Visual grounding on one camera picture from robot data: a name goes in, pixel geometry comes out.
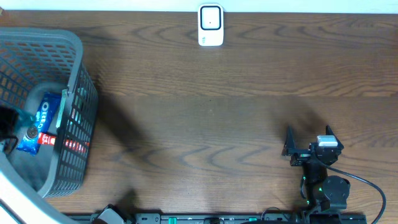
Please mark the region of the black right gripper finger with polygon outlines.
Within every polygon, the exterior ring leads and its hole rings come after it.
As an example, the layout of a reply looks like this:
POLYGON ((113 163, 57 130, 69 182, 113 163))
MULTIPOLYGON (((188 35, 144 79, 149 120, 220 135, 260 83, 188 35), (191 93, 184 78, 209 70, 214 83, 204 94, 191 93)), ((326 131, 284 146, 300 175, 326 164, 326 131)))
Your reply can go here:
POLYGON ((291 156, 295 152, 295 141, 292 132, 292 128, 290 126, 287 127, 287 134, 285 138, 285 143, 282 149, 283 156, 291 156))
POLYGON ((336 137, 334 132, 332 131, 331 127, 329 125, 326 126, 325 132, 327 137, 327 142, 326 146, 328 147, 337 147, 339 150, 344 149, 344 145, 341 143, 341 141, 336 137))

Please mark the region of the teal mouthwash bottle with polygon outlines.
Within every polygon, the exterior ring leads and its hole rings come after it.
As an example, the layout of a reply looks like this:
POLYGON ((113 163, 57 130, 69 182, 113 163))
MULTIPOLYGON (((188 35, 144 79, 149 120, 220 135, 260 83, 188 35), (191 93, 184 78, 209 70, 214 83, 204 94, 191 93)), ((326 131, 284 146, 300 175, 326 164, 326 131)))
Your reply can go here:
POLYGON ((23 127, 30 127, 35 123, 35 114, 31 114, 26 110, 16 109, 17 121, 14 130, 18 131, 23 127))

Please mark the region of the blue Oreo cookie pack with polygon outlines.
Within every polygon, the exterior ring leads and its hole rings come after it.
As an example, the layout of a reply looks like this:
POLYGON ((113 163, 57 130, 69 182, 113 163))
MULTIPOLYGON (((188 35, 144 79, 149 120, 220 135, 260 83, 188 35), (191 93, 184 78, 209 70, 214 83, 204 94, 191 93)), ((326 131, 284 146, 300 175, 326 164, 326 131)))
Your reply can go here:
POLYGON ((17 150, 28 152, 33 156, 38 153, 40 133, 46 133, 52 123, 55 113, 60 106, 62 96, 56 93, 45 92, 34 116, 34 123, 17 146, 17 150))

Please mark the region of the red Nescafe coffee stick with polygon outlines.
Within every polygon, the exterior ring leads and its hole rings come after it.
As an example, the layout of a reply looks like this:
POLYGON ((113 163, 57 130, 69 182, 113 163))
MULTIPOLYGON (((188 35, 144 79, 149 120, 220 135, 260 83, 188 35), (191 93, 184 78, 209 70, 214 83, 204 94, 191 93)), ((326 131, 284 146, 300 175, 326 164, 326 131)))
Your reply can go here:
MULTIPOLYGON (((54 135, 39 133, 37 144, 54 146, 56 139, 57 137, 54 135)), ((64 140, 63 145, 74 151, 84 153, 89 149, 90 143, 84 142, 83 144, 80 144, 78 141, 66 139, 64 140)))

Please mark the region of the mint green wipes pack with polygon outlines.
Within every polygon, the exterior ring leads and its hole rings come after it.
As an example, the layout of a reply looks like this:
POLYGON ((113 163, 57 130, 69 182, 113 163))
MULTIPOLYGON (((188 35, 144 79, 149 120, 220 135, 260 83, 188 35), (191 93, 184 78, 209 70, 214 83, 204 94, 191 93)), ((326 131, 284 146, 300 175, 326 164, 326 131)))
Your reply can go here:
POLYGON ((68 90, 67 89, 62 90, 62 98, 61 98, 60 106, 58 109, 56 128, 59 128, 61 126, 62 118, 63 118, 63 111, 65 109, 65 103, 66 103, 67 97, 68 97, 68 90))

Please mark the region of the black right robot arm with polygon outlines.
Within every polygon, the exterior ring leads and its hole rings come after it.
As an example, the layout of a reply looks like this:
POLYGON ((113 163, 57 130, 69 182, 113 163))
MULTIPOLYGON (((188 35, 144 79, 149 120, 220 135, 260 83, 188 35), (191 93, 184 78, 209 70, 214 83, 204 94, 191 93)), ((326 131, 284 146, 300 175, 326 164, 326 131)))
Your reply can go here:
POLYGON ((291 166, 303 168, 300 190, 313 213, 340 212, 347 208, 350 182, 327 172, 343 149, 329 126, 325 128, 325 134, 317 136, 306 149, 296 146, 292 128, 287 128, 282 155, 290 157, 291 166))

